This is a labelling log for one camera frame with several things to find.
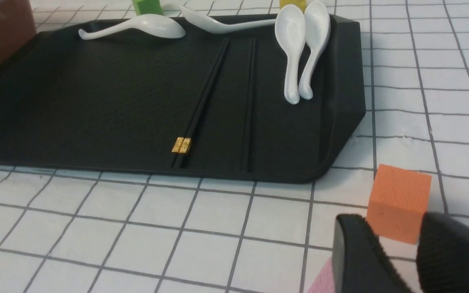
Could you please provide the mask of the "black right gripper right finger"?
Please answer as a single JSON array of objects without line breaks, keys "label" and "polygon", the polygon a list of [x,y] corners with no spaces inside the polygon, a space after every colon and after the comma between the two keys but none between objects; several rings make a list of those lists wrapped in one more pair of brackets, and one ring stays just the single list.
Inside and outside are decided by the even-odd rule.
[{"label": "black right gripper right finger", "polygon": [[425,293],[469,293],[469,227],[447,215],[426,212],[416,269]]}]

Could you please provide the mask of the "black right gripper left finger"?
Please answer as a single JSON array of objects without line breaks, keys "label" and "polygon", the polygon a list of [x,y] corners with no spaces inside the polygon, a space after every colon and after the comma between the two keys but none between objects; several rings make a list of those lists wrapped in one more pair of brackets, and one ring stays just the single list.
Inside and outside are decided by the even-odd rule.
[{"label": "black right gripper left finger", "polygon": [[332,271],[337,293],[411,293],[365,218],[335,218]]}]

